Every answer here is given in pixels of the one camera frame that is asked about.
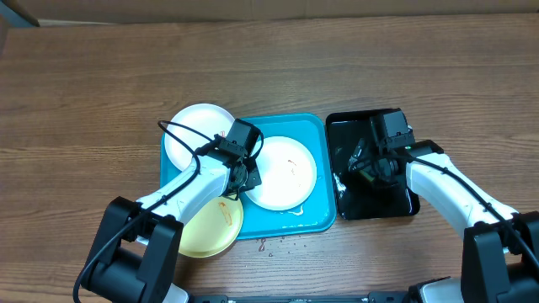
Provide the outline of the yellow plate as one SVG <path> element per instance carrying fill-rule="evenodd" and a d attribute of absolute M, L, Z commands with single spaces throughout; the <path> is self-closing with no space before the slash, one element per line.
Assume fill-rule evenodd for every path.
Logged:
<path fill-rule="evenodd" d="M 191 258 L 208 258 L 222 253 L 236 241 L 242 224 L 240 200 L 215 198 L 184 227 L 179 253 Z"/>

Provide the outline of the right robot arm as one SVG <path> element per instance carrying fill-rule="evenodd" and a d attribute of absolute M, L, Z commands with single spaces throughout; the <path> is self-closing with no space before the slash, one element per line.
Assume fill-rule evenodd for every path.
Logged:
<path fill-rule="evenodd" d="M 458 278 L 409 288 L 407 302 L 536 302 L 538 214 L 520 213 L 466 177 L 433 141 L 372 153 L 360 140 L 349 171 L 406 187 L 429 202 L 463 241 Z"/>

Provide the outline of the green yellow sponge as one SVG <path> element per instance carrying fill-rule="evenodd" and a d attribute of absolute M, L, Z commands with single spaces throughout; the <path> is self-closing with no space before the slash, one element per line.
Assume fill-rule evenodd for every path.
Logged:
<path fill-rule="evenodd" d="M 359 171 L 360 175 L 369 183 L 377 180 L 377 173 L 372 167 L 365 167 Z"/>

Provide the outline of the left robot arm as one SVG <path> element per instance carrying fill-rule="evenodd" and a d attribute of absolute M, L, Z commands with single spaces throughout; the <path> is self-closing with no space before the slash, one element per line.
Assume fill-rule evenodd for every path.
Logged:
<path fill-rule="evenodd" d="M 112 302 L 186 302 L 173 283 L 183 229 L 211 200 L 261 183 L 262 134 L 215 136 L 190 149 L 191 163 L 156 192 L 107 206 L 72 298 L 85 289 Z"/>

